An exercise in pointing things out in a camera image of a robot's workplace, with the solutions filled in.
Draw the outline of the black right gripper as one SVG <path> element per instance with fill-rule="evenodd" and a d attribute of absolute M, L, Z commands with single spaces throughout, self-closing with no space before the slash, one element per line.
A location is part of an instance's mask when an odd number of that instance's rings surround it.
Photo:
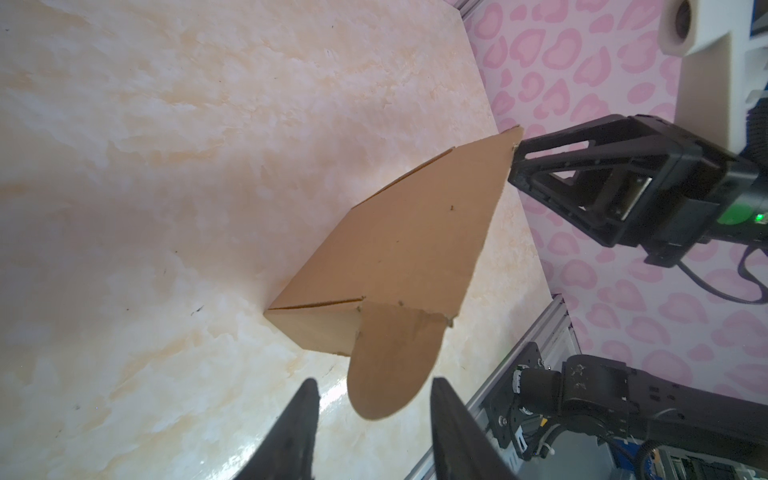
<path fill-rule="evenodd" d="M 650 265 L 676 265 L 697 243 L 719 240 L 767 248 L 767 144 L 734 155 L 698 139 L 682 182 L 650 211 L 678 142 L 649 116 L 609 115 L 522 141 L 508 181 L 605 247 L 641 244 Z"/>

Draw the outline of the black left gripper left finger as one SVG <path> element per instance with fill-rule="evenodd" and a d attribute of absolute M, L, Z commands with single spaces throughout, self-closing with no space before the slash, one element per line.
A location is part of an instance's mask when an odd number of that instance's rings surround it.
<path fill-rule="evenodd" d="M 306 379 L 235 479 L 313 479 L 319 401 L 316 380 Z"/>

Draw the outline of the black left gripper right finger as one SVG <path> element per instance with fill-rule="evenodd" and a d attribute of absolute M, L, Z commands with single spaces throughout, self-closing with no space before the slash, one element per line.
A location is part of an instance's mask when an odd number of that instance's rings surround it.
<path fill-rule="evenodd" d="M 516 478 L 446 378 L 433 379 L 430 417 L 437 479 Z"/>

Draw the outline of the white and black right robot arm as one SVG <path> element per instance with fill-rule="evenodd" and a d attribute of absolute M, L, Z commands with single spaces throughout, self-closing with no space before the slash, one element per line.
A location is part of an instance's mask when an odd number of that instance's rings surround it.
<path fill-rule="evenodd" d="M 651 115 L 609 115 L 522 141 L 508 177 L 604 247 L 641 247 L 680 266 L 697 243 L 767 249 L 767 163 Z M 560 371 L 518 370 L 515 403 L 550 431 L 637 439 L 636 476 L 667 446 L 767 466 L 764 405 L 668 381 L 622 362 L 576 355 Z"/>

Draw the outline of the brown cardboard paper box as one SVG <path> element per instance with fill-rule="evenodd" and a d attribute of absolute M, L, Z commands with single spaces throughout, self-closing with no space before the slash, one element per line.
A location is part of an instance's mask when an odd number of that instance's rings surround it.
<path fill-rule="evenodd" d="M 299 347 L 349 358 L 362 418 L 395 414 L 428 379 L 522 137 L 450 148 L 354 206 L 265 311 Z"/>

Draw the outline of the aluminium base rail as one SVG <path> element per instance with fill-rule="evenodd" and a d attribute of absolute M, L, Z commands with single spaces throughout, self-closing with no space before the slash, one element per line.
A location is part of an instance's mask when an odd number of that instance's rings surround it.
<path fill-rule="evenodd" d="M 467 403 L 468 412 L 513 472 L 525 464 L 517 455 L 518 442 L 534 431 L 537 419 L 519 407 L 514 372 L 559 370 L 562 362 L 580 352 L 565 300 L 557 294 Z"/>

